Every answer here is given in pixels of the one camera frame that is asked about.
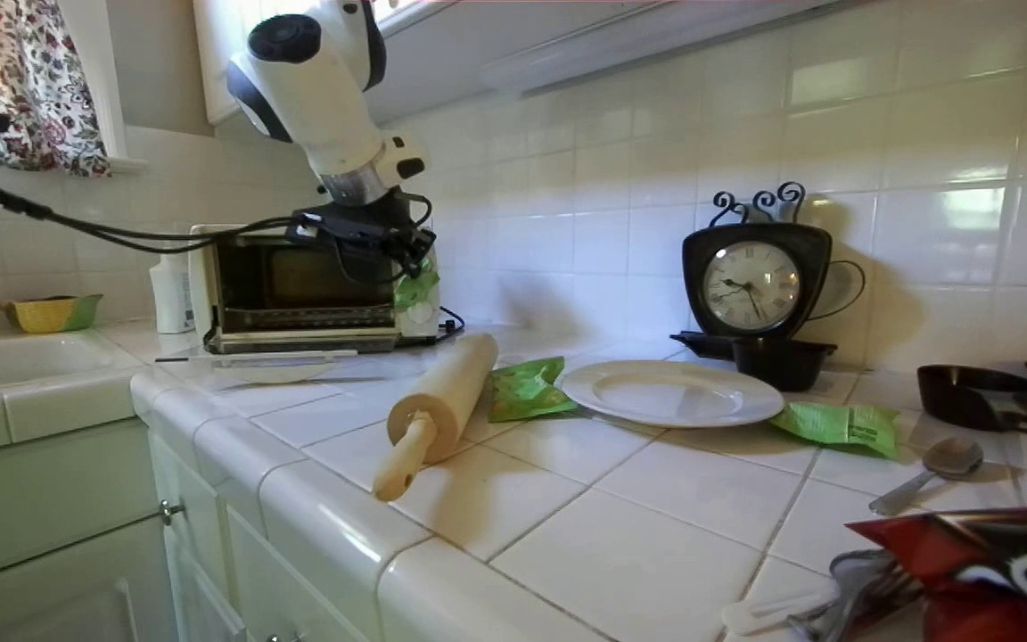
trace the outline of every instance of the green napkin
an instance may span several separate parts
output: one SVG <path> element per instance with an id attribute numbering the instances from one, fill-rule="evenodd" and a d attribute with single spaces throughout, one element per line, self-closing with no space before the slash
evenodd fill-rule
<path id="1" fill-rule="evenodd" d="M 497 368 L 484 383 L 489 419 L 532 419 L 532 418 L 579 412 L 583 405 L 553 386 L 559 369 L 564 369 L 564 356 Z"/>
<path id="2" fill-rule="evenodd" d="M 835 404 L 788 404 L 774 428 L 821 444 L 864 444 L 876 456 L 899 456 L 899 425 L 893 411 L 835 405 Z"/>

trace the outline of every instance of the rolling pin handle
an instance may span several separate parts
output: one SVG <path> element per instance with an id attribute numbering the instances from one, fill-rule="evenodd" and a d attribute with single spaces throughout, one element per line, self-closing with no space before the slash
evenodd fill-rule
<path id="1" fill-rule="evenodd" d="M 372 493 L 384 503 L 400 500 L 412 487 L 418 467 L 428 461 L 428 448 L 437 438 L 438 438 L 438 428 L 437 428 L 431 412 L 418 411 L 408 425 L 408 435 L 396 442 L 396 448 L 377 467 Z"/>

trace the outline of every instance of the kitchen counter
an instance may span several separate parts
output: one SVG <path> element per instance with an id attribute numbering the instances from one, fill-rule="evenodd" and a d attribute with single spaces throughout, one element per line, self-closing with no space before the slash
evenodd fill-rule
<path id="1" fill-rule="evenodd" d="M 144 359 L 182 340 L 113 330 Z M 500 364 L 661 356 L 672 341 L 566 344 L 500 336 Z M 137 374 L 137 411 L 369 637 L 721 637 L 743 598 L 831 591 L 826 564 L 874 549 L 849 532 L 922 472 L 922 444 L 963 431 L 922 412 L 912 374 L 824 369 L 793 400 L 899 411 L 904 461 L 816 448 L 779 428 L 672 431 L 597 412 L 491 425 L 479 411 L 451 463 L 396 503 L 372 495 L 384 412 L 431 353 L 376 356 L 349 383 L 221 386 L 201 364 Z M 970 481 L 927 484 L 918 511 L 1027 506 L 1027 435 L 968 431 Z M 907 637 L 907 610 L 880 636 Z"/>

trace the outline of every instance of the robotic arm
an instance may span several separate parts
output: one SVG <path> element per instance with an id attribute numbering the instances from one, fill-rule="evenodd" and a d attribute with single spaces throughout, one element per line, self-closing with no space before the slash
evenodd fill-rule
<path id="1" fill-rule="evenodd" d="M 295 144 L 324 207 L 295 209 L 293 240 L 336 240 L 384 254 L 418 276 L 437 232 L 412 217 L 422 197 L 404 178 L 425 160 L 400 136 L 376 127 L 365 89 L 382 82 L 384 44 L 369 0 L 239 0 L 246 44 L 231 56 L 230 92 L 250 121 Z"/>

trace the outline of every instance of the wall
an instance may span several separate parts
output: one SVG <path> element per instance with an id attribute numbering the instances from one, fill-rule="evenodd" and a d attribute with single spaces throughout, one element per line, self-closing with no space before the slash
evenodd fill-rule
<path id="1" fill-rule="evenodd" d="M 869 0 L 534 95 L 396 123 L 428 151 L 443 301 L 475 324 L 693 328 L 681 240 L 711 197 L 800 178 L 866 296 L 806 328 L 841 364 L 1027 356 L 1027 3 Z M 69 213 L 182 227 L 312 203 L 267 144 L 138 127 L 112 183 L 6 176 Z M 0 213 L 0 301 L 104 290 L 148 320 L 148 257 Z"/>

